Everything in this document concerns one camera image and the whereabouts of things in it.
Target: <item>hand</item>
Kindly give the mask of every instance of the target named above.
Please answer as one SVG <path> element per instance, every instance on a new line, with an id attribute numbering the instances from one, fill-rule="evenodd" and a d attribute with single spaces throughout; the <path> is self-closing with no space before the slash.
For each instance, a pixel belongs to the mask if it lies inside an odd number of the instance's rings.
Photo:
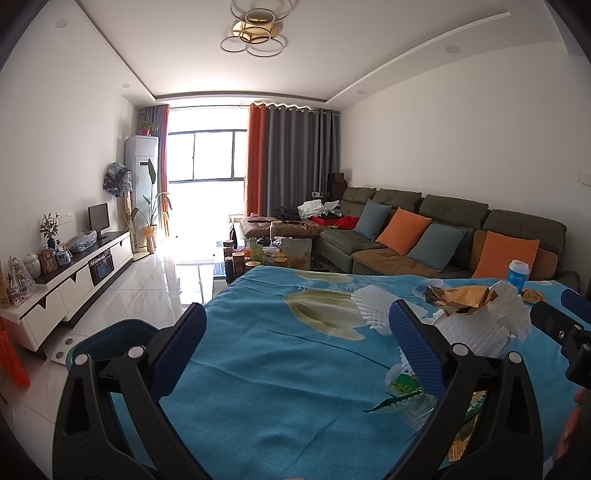
<path id="1" fill-rule="evenodd" d="M 577 406 L 566 419 L 564 429 L 562 430 L 562 434 L 560 435 L 560 438 L 558 439 L 558 444 L 556 445 L 556 450 L 554 451 L 554 455 L 552 456 L 552 460 L 554 461 L 554 463 L 556 463 L 569 451 L 570 441 L 572 440 L 573 433 L 575 433 L 577 427 L 579 426 L 579 413 L 581 410 L 580 405 L 581 403 L 583 403 L 584 396 L 584 388 L 581 388 L 581 390 L 579 390 L 574 395 L 574 402 L 577 403 Z"/>

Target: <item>orange curtain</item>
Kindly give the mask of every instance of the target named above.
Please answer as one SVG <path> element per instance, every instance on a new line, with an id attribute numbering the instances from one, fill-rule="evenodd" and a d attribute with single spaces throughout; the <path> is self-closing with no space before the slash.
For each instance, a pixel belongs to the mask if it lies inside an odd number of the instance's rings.
<path id="1" fill-rule="evenodd" d="M 244 177 L 244 215 L 263 212 L 263 157 L 266 105 L 251 104 L 248 116 L 248 149 Z"/>

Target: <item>picture frame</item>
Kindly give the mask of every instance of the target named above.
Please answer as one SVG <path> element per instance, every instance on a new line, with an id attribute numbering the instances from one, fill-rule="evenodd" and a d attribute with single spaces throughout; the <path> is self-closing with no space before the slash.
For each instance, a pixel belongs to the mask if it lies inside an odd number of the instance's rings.
<path id="1" fill-rule="evenodd" d="M 41 261 L 41 270 L 43 274 L 51 273 L 58 269 L 56 255 L 51 248 L 46 248 L 39 252 L 39 260 Z"/>

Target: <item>drawer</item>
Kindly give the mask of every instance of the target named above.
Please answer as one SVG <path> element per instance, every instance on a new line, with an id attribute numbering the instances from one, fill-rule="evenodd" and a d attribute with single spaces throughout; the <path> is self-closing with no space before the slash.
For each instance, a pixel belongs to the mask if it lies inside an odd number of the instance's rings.
<path id="1" fill-rule="evenodd" d="M 23 318 L 33 338 L 40 345 L 55 326 L 66 316 L 66 305 L 61 298 L 60 289 L 56 288 Z"/>
<path id="2" fill-rule="evenodd" d="M 78 302 L 93 288 L 94 284 L 90 277 L 90 268 L 88 265 L 85 265 L 59 286 L 66 311 L 72 311 L 78 305 Z"/>
<path id="3" fill-rule="evenodd" d="M 124 261 L 131 256 L 131 239 L 129 237 L 124 238 L 118 244 L 111 247 L 111 255 L 113 256 L 113 266 L 117 270 Z"/>

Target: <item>power outlet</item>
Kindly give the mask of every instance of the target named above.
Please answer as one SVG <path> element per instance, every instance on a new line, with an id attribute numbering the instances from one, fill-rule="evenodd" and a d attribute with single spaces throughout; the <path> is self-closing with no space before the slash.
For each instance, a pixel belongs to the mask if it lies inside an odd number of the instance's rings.
<path id="1" fill-rule="evenodd" d="M 591 172 L 582 171 L 580 172 L 581 183 L 591 187 Z"/>

